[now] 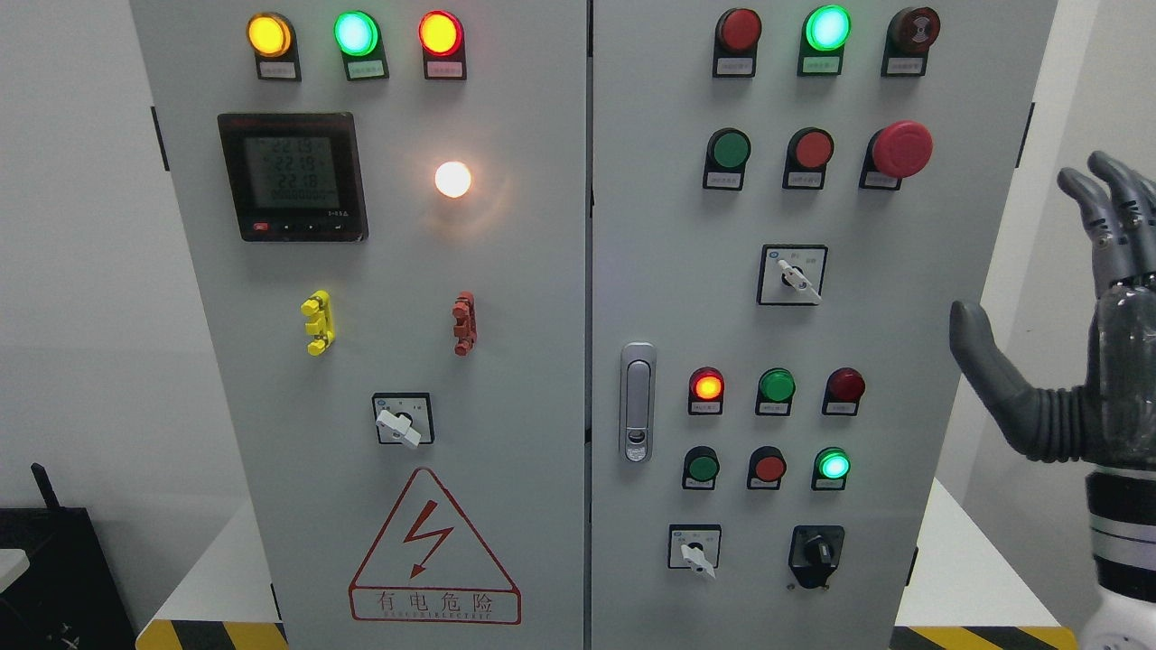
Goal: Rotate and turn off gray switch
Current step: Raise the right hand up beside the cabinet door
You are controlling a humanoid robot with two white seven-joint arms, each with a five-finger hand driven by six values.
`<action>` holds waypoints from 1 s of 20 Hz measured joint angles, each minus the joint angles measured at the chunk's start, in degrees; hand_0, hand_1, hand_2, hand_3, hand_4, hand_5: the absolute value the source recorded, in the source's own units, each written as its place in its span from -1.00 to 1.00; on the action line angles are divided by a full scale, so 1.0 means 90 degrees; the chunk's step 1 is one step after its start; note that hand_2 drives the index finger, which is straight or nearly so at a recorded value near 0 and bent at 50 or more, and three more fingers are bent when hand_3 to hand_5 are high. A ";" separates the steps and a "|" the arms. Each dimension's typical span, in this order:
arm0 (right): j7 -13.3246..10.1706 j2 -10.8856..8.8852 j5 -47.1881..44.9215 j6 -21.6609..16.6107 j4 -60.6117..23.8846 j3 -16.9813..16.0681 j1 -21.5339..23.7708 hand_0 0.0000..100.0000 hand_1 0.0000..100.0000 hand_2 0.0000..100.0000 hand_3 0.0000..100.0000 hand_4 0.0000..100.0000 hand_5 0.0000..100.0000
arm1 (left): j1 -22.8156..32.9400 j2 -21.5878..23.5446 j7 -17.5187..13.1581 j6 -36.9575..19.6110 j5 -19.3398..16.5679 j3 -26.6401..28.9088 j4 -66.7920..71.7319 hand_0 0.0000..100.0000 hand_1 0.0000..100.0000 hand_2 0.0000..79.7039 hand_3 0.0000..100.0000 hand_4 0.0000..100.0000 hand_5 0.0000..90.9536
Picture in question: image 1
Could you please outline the gray robotic hand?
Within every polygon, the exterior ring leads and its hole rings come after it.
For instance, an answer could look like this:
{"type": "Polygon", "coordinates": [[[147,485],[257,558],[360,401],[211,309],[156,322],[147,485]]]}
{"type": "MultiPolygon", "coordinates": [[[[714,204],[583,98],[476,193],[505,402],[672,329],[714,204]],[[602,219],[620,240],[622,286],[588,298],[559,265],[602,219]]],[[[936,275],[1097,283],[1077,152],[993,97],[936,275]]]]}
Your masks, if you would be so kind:
{"type": "Polygon", "coordinates": [[[1030,385],[971,302],[951,305],[950,349],[1008,444],[1029,460],[1153,470],[1153,180],[1104,152],[1091,153],[1087,167],[1090,173],[1058,173],[1094,248],[1085,383],[1030,385]]]}

